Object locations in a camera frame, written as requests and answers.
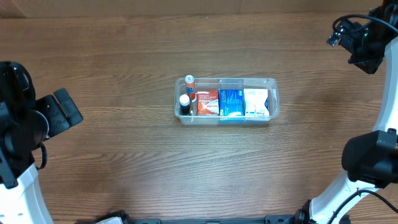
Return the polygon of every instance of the cable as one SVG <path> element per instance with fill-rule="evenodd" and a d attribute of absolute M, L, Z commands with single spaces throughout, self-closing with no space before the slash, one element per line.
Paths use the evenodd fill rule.
<path fill-rule="evenodd" d="M 47 150 L 43 143 L 40 143 L 40 148 L 42 150 L 42 165 L 40 167 L 36 166 L 37 170 L 44 169 L 45 165 L 47 165 Z"/>
<path fill-rule="evenodd" d="M 342 31 L 340 31 L 340 30 L 338 30 L 338 29 L 336 28 L 337 23 L 339 23 L 340 21 L 343 21 L 343 20 L 345 20 L 345 19 L 349 19 L 349 18 L 369 19 L 370 21 L 378 22 L 378 23 L 380 23 L 380 24 L 386 26 L 387 28 L 389 28 L 390 30 L 392 30 L 392 31 L 394 31 L 396 34 L 398 34 L 398 29 L 395 28 L 394 26 L 390 25 L 388 22 L 386 22 L 386 21 L 384 21 L 384 20 L 382 20 L 382 19 L 378 19 L 378 18 L 371 17 L 371 16 L 360 15 L 360 14 L 352 14 L 352 15 L 347 15 L 347 16 L 341 16 L 340 18 L 338 18 L 337 20 L 335 20 L 335 21 L 333 22 L 333 25 L 332 25 L 333 31 L 335 31 L 335 32 L 337 32 L 337 33 L 339 33 L 339 34 L 350 34 L 350 33 L 352 33 L 352 32 L 342 32 Z"/>
<path fill-rule="evenodd" d="M 343 207 L 352 199 L 354 199 L 356 196 L 361 196 L 361 193 L 369 193 L 371 195 L 376 196 L 378 199 L 382 200 L 388 207 L 390 207 L 394 212 L 398 213 L 398 209 L 395 208 L 387 199 L 379 195 L 378 193 L 375 193 L 371 190 L 357 190 L 355 194 L 349 196 L 338 208 L 335 212 L 333 212 L 333 216 L 329 219 L 328 224 L 331 224 L 333 220 L 337 217 L 337 214 L 343 209 Z"/>

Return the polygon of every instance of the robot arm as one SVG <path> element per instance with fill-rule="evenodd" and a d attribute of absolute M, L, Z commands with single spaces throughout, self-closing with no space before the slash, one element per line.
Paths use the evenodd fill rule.
<path fill-rule="evenodd" d="M 311 200 L 309 219 L 317 224 L 329 224 L 338 207 L 347 198 L 359 190 L 376 192 L 391 182 L 397 182 L 396 153 L 398 129 L 398 37 L 385 48 L 386 82 L 381 110 L 373 133 L 350 140 L 343 152 L 344 170 L 318 197 Z M 332 224 L 338 224 L 351 208 L 367 193 L 350 200 L 338 214 Z"/>
<path fill-rule="evenodd" d="M 66 89 L 36 100 L 22 65 L 0 62 L 0 73 L 0 223 L 52 224 L 37 173 L 47 161 L 43 142 L 83 117 Z M 40 168 L 32 155 L 38 148 L 43 154 Z"/>

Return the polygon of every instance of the white box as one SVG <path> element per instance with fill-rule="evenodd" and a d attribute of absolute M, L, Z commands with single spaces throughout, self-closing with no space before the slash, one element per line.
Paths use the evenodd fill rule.
<path fill-rule="evenodd" d="M 245 88 L 243 93 L 246 117 L 269 116 L 268 90 Z"/>

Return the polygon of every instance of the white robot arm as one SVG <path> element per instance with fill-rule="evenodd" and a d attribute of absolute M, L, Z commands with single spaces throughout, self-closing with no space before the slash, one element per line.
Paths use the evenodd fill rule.
<path fill-rule="evenodd" d="M 384 56 L 387 67 L 386 82 L 384 84 L 381 110 L 373 131 L 387 132 L 389 129 L 398 130 L 398 37 L 386 46 Z M 317 224 L 327 224 L 342 202 L 358 190 L 363 189 L 373 192 L 378 190 L 374 184 L 360 180 L 351 181 L 348 177 L 348 172 L 345 170 L 341 171 L 329 187 L 310 202 L 310 219 L 316 221 Z M 363 193 L 348 202 L 337 214 L 333 224 L 338 224 L 343 215 L 367 195 L 367 193 Z"/>
<path fill-rule="evenodd" d="M 18 177 L 18 186 L 0 185 L 0 222 L 3 224 L 53 224 L 45 206 L 34 164 Z"/>

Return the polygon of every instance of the clear plastic container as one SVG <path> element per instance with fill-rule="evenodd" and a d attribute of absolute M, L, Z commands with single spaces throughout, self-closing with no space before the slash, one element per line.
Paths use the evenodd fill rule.
<path fill-rule="evenodd" d="M 279 115 L 278 86 L 273 78 L 195 78 L 195 91 L 200 90 L 243 90 L 245 88 L 267 89 L 269 116 L 186 116 L 180 114 L 179 98 L 187 93 L 185 79 L 175 82 L 174 113 L 183 124 L 268 124 Z"/>

